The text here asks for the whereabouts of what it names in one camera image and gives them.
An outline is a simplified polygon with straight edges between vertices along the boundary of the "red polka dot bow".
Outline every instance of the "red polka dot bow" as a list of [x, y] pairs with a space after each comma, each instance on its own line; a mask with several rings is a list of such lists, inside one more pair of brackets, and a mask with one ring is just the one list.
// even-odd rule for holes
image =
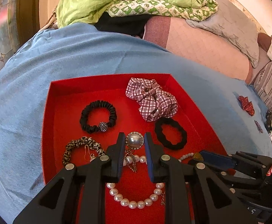
[[250, 116], [253, 116], [254, 108], [252, 102], [248, 101], [248, 97], [239, 96], [239, 101], [242, 105], [242, 109], [245, 110]]

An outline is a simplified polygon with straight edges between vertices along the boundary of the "plaid scrunchie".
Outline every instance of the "plaid scrunchie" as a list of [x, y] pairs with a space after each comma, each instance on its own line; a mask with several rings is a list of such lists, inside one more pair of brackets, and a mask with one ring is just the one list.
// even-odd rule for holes
[[155, 79], [131, 78], [126, 96], [139, 103], [139, 112], [147, 122], [156, 121], [160, 117], [171, 118], [177, 112], [175, 97], [163, 91]]

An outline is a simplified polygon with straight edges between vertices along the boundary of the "blue felt cloth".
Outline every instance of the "blue felt cloth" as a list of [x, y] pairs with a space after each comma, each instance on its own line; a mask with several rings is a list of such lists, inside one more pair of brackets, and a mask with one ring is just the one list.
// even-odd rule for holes
[[[0, 71], [0, 215], [7, 223], [43, 188], [40, 141], [51, 81], [89, 75], [171, 73], [201, 109], [225, 149], [272, 155], [265, 105], [243, 81], [228, 78], [131, 36], [75, 23], [37, 33]], [[253, 102], [243, 111], [238, 95]], [[264, 134], [260, 134], [257, 120]]]

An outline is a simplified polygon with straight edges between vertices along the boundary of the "black satin scrunchie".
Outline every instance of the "black satin scrunchie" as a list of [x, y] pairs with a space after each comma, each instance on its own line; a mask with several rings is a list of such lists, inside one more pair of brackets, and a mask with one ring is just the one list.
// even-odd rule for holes
[[[89, 113], [95, 108], [106, 108], [109, 110], [110, 115], [109, 115], [109, 122], [108, 123], [101, 122], [99, 124], [99, 126], [96, 126], [96, 125], [90, 126], [87, 124]], [[85, 109], [82, 111], [81, 118], [80, 118], [80, 124], [81, 124], [82, 130], [91, 134], [91, 133], [98, 132], [98, 131], [105, 132], [107, 130], [107, 128], [115, 126], [116, 119], [117, 119], [116, 110], [113, 107], [113, 105], [107, 101], [97, 100], [97, 101], [92, 102], [89, 105], [87, 105], [85, 107]]]
[[[162, 130], [163, 124], [171, 125], [172, 127], [177, 128], [179, 132], [182, 134], [181, 142], [177, 143], [176, 145], [173, 145], [170, 141], [168, 141], [166, 139], [166, 136], [163, 134], [163, 130]], [[177, 121], [173, 120], [172, 118], [165, 118], [165, 117], [159, 118], [155, 124], [155, 133], [157, 135], [158, 141], [161, 142], [163, 146], [171, 150], [183, 149], [187, 143], [187, 132], [183, 129], [183, 127], [180, 126], [180, 124]]]

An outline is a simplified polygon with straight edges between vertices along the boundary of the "red felt lining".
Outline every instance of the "red felt lining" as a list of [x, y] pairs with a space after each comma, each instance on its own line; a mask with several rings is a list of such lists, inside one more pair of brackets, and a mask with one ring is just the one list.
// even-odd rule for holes
[[[42, 165], [45, 183], [48, 183], [63, 167], [62, 156], [65, 146], [72, 139], [82, 136], [93, 137], [106, 150], [109, 145], [116, 143], [119, 132], [127, 135], [132, 131], [139, 131], [143, 135], [151, 132], [154, 143], [161, 144], [154, 133], [154, 122], [144, 121], [138, 111], [138, 103], [125, 96], [131, 77], [156, 79], [164, 90], [172, 93], [177, 99], [179, 107], [173, 119], [187, 131], [187, 144], [179, 151], [164, 148], [166, 154], [180, 158], [186, 153], [199, 152], [203, 149], [226, 154], [205, 117], [169, 74], [120, 74], [66, 79], [52, 82], [47, 97], [42, 132]], [[118, 119], [116, 125], [109, 128], [107, 132], [90, 135], [81, 129], [79, 119], [85, 106], [95, 100], [112, 103], [116, 108]], [[107, 110], [96, 109], [91, 112], [88, 123], [98, 125], [101, 121], [107, 122], [108, 118]], [[170, 125], [163, 125], [162, 128], [166, 138], [173, 144], [180, 141], [178, 130]], [[84, 148], [75, 149], [72, 152], [71, 162], [77, 166], [87, 164], [84, 154]], [[135, 154], [144, 155], [144, 147], [135, 151]], [[146, 164], [139, 162], [137, 173], [133, 173], [128, 167], [123, 168], [122, 178], [116, 184], [116, 188], [124, 198], [139, 201], [149, 198], [155, 185], [149, 180]], [[131, 210], [114, 201], [113, 196], [109, 195], [109, 189], [106, 189], [106, 223], [130, 223], [131, 221], [133, 223], [164, 223], [164, 206], [160, 205], [160, 199], [150, 207]]]

